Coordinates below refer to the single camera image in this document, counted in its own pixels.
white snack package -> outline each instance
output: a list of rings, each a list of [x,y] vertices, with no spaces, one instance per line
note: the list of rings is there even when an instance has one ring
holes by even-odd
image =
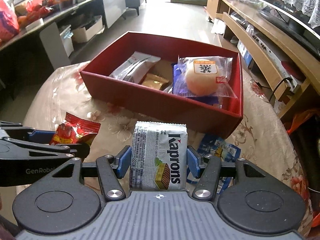
[[[110,74],[110,77],[138,84],[160,59],[135,51],[130,58]]]
[[[184,190],[187,142],[185,124],[137,122],[132,141],[130,188]]]

purple package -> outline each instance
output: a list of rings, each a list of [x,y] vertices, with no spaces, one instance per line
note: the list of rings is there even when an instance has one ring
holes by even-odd
[[[172,64],[172,69],[173,69],[173,82],[172,82],[172,91],[174,93],[174,84],[178,80],[178,78],[181,77],[181,70],[179,68],[179,65],[173,65]],[[187,84],[184,84],[182,87],[180,87],[180,93],[181,92],[187,92]],[[208,105],[214,105],[214,104],[219,104],[219,99],[218,97],[213,97],[213,96],[206,96],[206,97],[188,97],[190,99],[196,100],[201,103],[205,103]]]

tile floor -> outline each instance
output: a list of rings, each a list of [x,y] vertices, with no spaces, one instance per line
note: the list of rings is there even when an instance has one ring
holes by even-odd
[[[206,22],[202,6],[173,4],[167,0],[147,0],[136,10],[128,9],[111,28],[95,37],[73,63],[93,59],[106,46],[127,31],[160,34],[219,45],[216,34],[211,34],[212,23]],[[14,101],[9,96],[0,98],[0,120],[23,122],[39,85],[23,87],[16,92]]]

round pastry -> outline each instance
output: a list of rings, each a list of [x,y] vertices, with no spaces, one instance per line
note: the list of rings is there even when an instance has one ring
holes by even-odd
[[[185,80],[190,92],[203,97],[215,93],[219,87],[216,77],[220,76],[214,61],[199,59],[187,63]]]

red box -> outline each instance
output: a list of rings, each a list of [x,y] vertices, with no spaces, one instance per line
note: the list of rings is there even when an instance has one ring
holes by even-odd
[[[108,77],[135,51],[177,62],[179,57],[233,57],[229,85],[238,97],[224,98],[222,109],[167,94],[139,84]],[[123,106],[164,122],[186,124],[202,133],[227,138],[243,118],[243,83],[240,54],[214,45],[185,39],[127,32],[95,57],[81,72],[93,98]]]

